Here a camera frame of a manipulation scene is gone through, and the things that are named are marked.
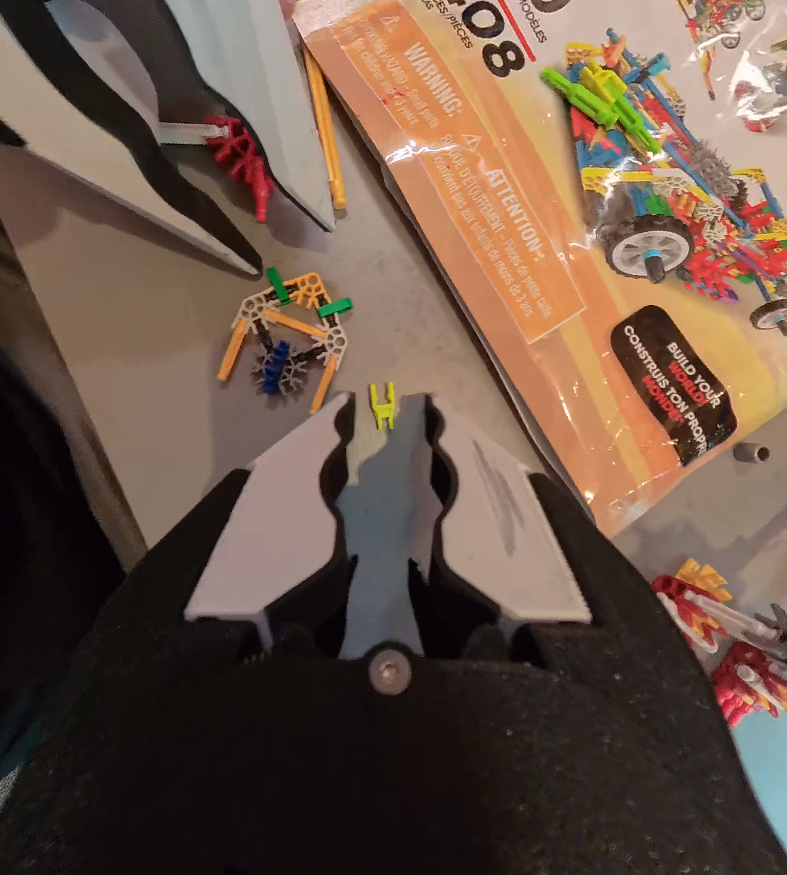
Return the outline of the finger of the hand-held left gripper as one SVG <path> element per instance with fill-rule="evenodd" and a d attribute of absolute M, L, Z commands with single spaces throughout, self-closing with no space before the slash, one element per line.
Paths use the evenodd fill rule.
<path fill-rule="evenodd" d="M 0 2 L 0 144 L 25 149 L 243 274 L 260 273 L 256 249 L 71 47 L 46 2 Z"/>
<path fill-rule="evenodd" d="M 279 191 L 335 227 L 309 92 L 279 2 L 91 1 L 137 56 L 163 123 L 236 117 Z"/>

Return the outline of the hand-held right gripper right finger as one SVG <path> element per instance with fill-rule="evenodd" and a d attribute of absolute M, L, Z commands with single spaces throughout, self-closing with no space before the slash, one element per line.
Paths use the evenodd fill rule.
<path fill-rule="evenodd" d="M 593 616 L 554 534 L 532 470 L 437 395 L 425 399 L 432 525 L 426 592 L 442 653 L 496 629 L 504 645 L 523 628 Z"/>

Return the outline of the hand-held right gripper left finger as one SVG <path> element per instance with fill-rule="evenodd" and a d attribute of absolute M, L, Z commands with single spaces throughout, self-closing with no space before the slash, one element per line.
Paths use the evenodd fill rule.
<path fill-rule="evenodd" d="M 340 392 L 250 463 L 185 621 L 250 624 L 267 652 L 300 628 L 339 657 L 356 558 L 337 500 L 354 432 L 355 394 Z"/>

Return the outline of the short yellow rod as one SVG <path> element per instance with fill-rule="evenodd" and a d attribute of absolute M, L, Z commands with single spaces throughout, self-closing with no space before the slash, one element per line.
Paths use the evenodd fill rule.
<path fill-rule="evenodd" d="M 232 329 L 230 341 L 226 347 L 224 357 L 221 361 L 217 372 L 217 380 L 221 383 L 226 382 L 232 374 L 233 369 L 237 365 L 238 357 L 246 342 L 246 336 L 250 328 L 250 322 L 247 319 L 238 319 Z"/>
<path fill-rule="evenodd" d="M 313 416 L 322 409 L 322 406 L 329 392 L 333 377 L 338 370 L 338 366 L 339 357 L 337 355 L 330 355 L 323 367 L 321 380 L 312 399 L 309 409 L 310 415 Z"/>

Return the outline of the yellow clip connector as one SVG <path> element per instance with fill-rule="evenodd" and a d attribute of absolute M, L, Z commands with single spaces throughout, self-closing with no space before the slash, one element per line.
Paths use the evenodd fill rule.
<path fill-rule="evenodd" d="M 392 431 L 395 427 L 395 412 L 397 407 L 395 385 L 392 381 L 384 384 L 384 397 L 378 394 L 377 384 L 372 383 L 368 387 L 370 410 L 376 422 L 377 430 Z"/>

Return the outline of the small multicolour toy assembly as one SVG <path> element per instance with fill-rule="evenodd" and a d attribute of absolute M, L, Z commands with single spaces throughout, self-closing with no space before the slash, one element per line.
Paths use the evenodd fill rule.
<path fill-rule="evenodd" d="M 330 355 L 339 357 L 335 375 L 341 369 L 348 350 L 344 319 L 352 312 L 353 302 L 347 297 L 333 297 L 315 271 L 286 280 L 277 268 L 268 268 L 267 279 L 267 289 L 241 301 L 231 335 L 238 319 L 250 322 L 245 344 L 251 337 L 258 344 L 252 365 L 258 393 L 269 398 L 298 396 L 306 386 L 311 367 L 321 369 L 320 382 Z"/>

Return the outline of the red fan connector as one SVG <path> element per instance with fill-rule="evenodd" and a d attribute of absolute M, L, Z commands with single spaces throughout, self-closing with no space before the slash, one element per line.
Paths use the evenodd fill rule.
<path fill-rule="evenodd" d="M 238 118 L 208 116 L 205 122 L 223 130 L 205 139 L 216 163 L 226 169 L 234 181 L 250 188 L 257 222 L 267 223 L 268 204 L 276 184 L 253 135 Z"/>

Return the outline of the long yellow rod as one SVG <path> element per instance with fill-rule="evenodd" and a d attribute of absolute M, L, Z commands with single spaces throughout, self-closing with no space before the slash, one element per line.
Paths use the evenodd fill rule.
<path fill-rule="evenodd" d="M 335 211 L 344 212 L 347 209 L 347 197 L 339 152 L 334 137 L 331 105 L 329 102 L 326 82 L 321 68 L 313 57 L 308 45 L 305 43 L 302 44 L 302 53 L 314 107 L 315 123 L 318 129 L 329 179 L 329 189 L 333 208 Z"/>

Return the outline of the white toy rod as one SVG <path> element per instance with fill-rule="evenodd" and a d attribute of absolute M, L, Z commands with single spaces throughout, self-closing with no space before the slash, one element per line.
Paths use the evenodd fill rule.
<path fill-rule="evenodd" d="M 205 146 L 227 133 L 226 127 L 214 124 L 159 123 L 156 139 L 160 144 Z"/>

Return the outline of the person's black top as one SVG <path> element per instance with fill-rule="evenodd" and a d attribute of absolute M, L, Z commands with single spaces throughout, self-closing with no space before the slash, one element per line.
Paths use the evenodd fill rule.
<path fill-rule="evenodd" d="M 0 355 L 0 780 L 34 749 L 124 576 L 59 423 Z"/>

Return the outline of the red yellow connector toy assembly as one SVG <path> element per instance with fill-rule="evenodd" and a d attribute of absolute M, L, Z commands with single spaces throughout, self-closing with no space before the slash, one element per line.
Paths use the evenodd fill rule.
<path fill-rule="evenodd" d="M 689 558 L 651 590 L 691 650 L 714 665 L 709 678 L 730 728 L 751 712 L 787 716 L 787 667 L 771 653 L 777 637 L 734 607 L 723 576 Z"/>

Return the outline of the construction toy set plastic bag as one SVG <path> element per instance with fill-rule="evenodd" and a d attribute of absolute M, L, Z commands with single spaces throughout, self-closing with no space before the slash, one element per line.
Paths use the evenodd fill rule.
<path fill-rule="evenodd" d="M 293 21 L 606 534 L 787 408 L 787 2 Z"/>

